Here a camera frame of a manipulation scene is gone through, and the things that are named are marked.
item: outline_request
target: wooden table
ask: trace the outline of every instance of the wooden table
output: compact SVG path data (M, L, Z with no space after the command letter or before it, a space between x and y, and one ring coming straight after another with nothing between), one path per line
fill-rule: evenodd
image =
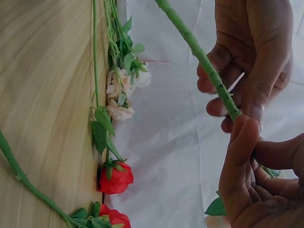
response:
M98 4L104 102L108 44ZM102 200L90 125L92 18L91 0L0 1L0 129L30 181L66 213ZM66 227L17 181L2 153L0 227Z

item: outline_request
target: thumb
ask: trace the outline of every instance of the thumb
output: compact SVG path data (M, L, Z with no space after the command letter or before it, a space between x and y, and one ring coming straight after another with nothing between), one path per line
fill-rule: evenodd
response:
M265 107L272 96L278 94L274 91L274 85L290 58L288 51L283 52L276 46L276 43L268 43L260 47L252 71L242 88L243 114L256 119L260 125Z

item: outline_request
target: green leaf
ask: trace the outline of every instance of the green leaf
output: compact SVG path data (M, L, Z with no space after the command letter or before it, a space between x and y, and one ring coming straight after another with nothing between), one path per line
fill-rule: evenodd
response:
M131 53L129 53L124 57L124 67L125 70L128 72L128 74L130 73L132 61L133 61L133 55Z
M107 145L107 132L102 123L93 121L93 134L97 151L102 155Z
M78 209L73 215L71 215L72 219L86 219L87 218L87 211L85 208Z
M94 228L112 228L111 223L102 221L101 219L92 218L91 221Z
M116 164L114 168L116 168L120 172L127 172L127 170L125 170L120 164Z
M82 225L86 224L86 220L84 218L73 218L73 220L75 222L78 222L78 223L82 224Z
M139 69L138 68L135 69L135 74L136 74L136 78L138 78L139 77Z
M94 225L91 220L88 220L85 226L88 228L94 228Z
M139 54L141 52L143 52L145 50L144 45L143 44L136 44L133 47L133 54Z
M110 222L110 217L109 217L109 215L103 215L103 216L101 217L101 219L102 219L102 221Z
M130 84L131 86L134 85L134 74L131 74Z
M96 110L95 110L95 118L96 120L103 124L103 126L105 127L105 129L111 133L112 135L115 136L115 130L112 126L111 123L111 118L105 108L105 106L99 106Z
M94 204L94 208L93 208L93 216L95 218L97 218L99 216L100 207L101 207L100 202L96 201Z
M112 166L107 166L105 168L105 174L106 174L106 178L108 179L108 181L110 181L111 178L112 178L112 171L113 171L113 167Z
M130 31L132 28L132 16L130 17L130 19L125 23L125 25L123 26L123 31L125 33L127 33L128 31Z
M146 68L144 68L143 66L140 66L139 69L140 69L140 71L143 71L143 72L145 72L145 73L148 72L148 70L147 70Z
M206 215L211 216L226 216L224 203L220 197L216 198L207 208Z
M123 106L126 98L127 98L126 94L120 94L117 101L118 106Z
M280 170L271 170L272 174L274 175L274 177L278 177L281 174Z
M111 139L111 136L109 136L109 135L107 136L107 148L108 148L108 150L110 150L110 151L115 155L115 157L116 157L118 160L120 160L120 161L123 160L123 159L121 158L121 156L120 156L120 154L119 154L117 148L115 147L115 145L114 145L114 143L113 143L113 141L112 141L112 139Z
M130 36L126 36L125 40L130 47L133 47L133 41Z
M112 225L112 228L122 228L122 227L124 227L124 223Z

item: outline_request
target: artificial rose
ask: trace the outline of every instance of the artificial rose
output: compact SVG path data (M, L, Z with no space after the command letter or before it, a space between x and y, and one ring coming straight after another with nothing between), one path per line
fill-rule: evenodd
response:
M120 91L120 89L122 89L122 87L124 88L127 96L129 96L129 93L132 89L131 86L131 77L128 76L127 71L125 69L118 69L118 73L119 73L119 77L120 77L120 83L117 82L117 78L116 78L116 73L114 70L111 70L108 74L108 78L107 78L107 89L114 85L115 86L115 90L114 90L114 86L112 86L112 88L110 89L110 91ZM109 95L108 94L108 98L113 98L113 97L118 97L117 93Z
M107 98L118 98L123 92L123 87L120 84L110 84L106 89Z
M117 102L113 99L108 100L106 109L109 115L116 121L124 121L126 119L130 119L135 113L132 107L118 107Z
M125 171L119 171L113 167L110 180L108 180L106 176L106 167L103 167L99 181L101 192L110 195L120 194L127 189L129 184L133 184L134 177L131 172L131 167L123 162L118 162L117 164L119 164Z
M121 228L131 228L130 220L125 214L121 214L114 209L109 209L105 204L101 205L99 215L108 215L111 225L124 224Z
M139 70L139 75L135 79L134 82L138 88L144 88L151 83L151 77L152 77L152 74L149 71L143 72L143 71Z

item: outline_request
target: white flower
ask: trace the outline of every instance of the white flower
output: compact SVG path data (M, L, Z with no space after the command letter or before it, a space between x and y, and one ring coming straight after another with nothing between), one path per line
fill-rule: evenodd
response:
M152 74L149 71L143 72L143 71L139 70L138 78L136 78L134 80L134 82L138 88L144 88L151 83L151 77L152 77Z
M118 107L117 102L113 99L108 100L106 109L109 115L116 121L124 121L126 119L130 119L135 113L131 107Z
M127 96L129 96L129 93L131 92L131 77L128 76L127 71L125 69L119 69L119 81L117 82L116 73L114 70L111 70L108 74L107 78L107 88L109 88L111 85L115 85L116 88L114 89L114 86L112 86L110 89L107 89L108 98L116 98L122 93L122 86L124 88L125 93Z

